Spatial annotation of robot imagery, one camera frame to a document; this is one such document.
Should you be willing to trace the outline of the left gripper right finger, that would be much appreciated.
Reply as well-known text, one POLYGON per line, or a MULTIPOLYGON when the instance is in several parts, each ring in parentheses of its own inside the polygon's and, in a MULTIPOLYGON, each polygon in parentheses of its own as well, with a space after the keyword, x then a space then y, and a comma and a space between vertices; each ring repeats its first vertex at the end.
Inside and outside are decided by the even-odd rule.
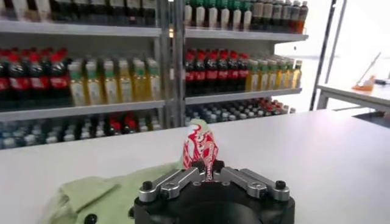
POLYGON ((262 199, 270 196, 276 201, 288 201, 290 189, 282 180, 272 181, 249 169, 226 167, 223 161, 216 160, 212 166, 213 179, 220 182, 232 182, 246 191, 252 198, 262 199))

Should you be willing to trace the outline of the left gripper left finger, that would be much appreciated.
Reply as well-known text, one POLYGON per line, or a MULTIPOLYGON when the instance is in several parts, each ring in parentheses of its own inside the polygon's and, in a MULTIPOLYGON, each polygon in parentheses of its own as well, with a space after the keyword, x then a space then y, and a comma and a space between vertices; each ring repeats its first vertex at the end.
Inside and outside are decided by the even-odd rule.
POLYGON ((154 203, 157 200, 173 200, 190 183, 205 181, 207 167, 203 161, 192 162, 186 169, 173 168, 167 164, 145 169, 142 174, 138 200, 141 203, 154 203))

